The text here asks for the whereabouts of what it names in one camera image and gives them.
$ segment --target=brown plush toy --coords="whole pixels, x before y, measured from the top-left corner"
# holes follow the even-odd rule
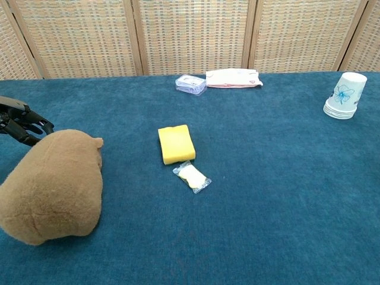
[[[95,228],[102,203],[103,139],[69,129],[39,141],[0,186],[0,226],[29,245]]]

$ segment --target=black robotic claw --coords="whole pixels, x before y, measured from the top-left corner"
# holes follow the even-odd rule
[[[34,146],[40,139],[27,131],[42,134],[37,125],[46,135],[53,132],[54,125],[30,110],[27,103],[0,96],[0,134],[9,134],[23,144]]]

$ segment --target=sponge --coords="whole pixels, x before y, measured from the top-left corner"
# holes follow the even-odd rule
[[[195,159],[195,149],[187,125],[159,129],[164,164]]]

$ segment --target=woven folding screen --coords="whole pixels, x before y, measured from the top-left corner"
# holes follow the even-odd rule
[[[132,3],[145,74],[204,74],[242,66],[248,0]]]
[[[380,0],[373,4],[350,45],[343,71],[380,72]]]
[[[0,1],[0,80],[40,75],[6,1]]]
[[[9,0],[43,75],[142,74],[129,0]]]
[[[258,0],[249,67],[338,70],[365,7],[361,0]]]

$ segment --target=wrapped packet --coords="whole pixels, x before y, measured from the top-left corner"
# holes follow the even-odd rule
[[[206,71],[206,85],[215,88],[246,88],[263,84],[255,69],[225,68]]]
[[[199,96],[207,90],[206,79],[185,74],[176,80],[176,89]]]
[[[195,194],[206,188],[212,180],[204,176],[196,169],[190,161],[182,163],[179,167],[173,169],[173,173],[180,177]]]

